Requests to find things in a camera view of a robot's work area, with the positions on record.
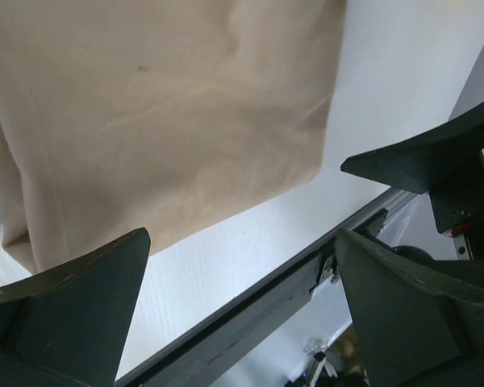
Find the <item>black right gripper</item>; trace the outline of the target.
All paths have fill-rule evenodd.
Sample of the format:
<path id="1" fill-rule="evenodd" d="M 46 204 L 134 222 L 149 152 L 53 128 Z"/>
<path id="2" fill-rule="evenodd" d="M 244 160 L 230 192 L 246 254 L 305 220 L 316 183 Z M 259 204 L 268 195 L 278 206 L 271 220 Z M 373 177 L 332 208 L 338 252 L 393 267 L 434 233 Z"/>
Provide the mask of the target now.
<path id="1" fill-rule="evenodd" d="M 429 192 L 439 234 L 461 260 L 484 260 L 484 101 L 420 135 L 350 156 L 340 170 L 415 194 Z"/>

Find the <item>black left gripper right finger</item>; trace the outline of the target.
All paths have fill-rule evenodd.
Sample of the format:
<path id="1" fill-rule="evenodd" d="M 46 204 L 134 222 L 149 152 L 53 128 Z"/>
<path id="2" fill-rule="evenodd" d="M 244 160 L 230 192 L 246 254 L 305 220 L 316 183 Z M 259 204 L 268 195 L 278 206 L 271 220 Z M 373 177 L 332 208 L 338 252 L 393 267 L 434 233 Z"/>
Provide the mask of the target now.
<path id="1" fill-rule="evenodd" d="M 419 263 L 350 230 L 335 248 L 372 386 L 484 386 L 484 260 Z"/>

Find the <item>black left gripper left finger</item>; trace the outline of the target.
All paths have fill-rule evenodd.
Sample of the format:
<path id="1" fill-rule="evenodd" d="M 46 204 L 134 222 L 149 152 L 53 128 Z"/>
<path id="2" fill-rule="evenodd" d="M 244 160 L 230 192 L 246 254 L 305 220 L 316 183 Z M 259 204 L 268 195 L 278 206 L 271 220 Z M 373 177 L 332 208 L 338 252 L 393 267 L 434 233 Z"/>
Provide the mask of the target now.
<path id="1" fill-rule="evenodd" d="M 0 287 L 0 386 L 112 386 L 150 244 L 139 228 Z"/>

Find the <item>beige t shirt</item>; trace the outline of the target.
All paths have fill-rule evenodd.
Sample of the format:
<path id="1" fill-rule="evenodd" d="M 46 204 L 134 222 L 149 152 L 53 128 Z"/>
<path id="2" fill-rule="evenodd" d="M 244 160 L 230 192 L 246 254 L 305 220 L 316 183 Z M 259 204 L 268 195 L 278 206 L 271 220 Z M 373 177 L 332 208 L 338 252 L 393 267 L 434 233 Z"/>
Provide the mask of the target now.
<path id="1" fill-rule="evenodd" d="M 344 1 L 0 1 L 3 249 L 159 252 L 320 170 Z"/>

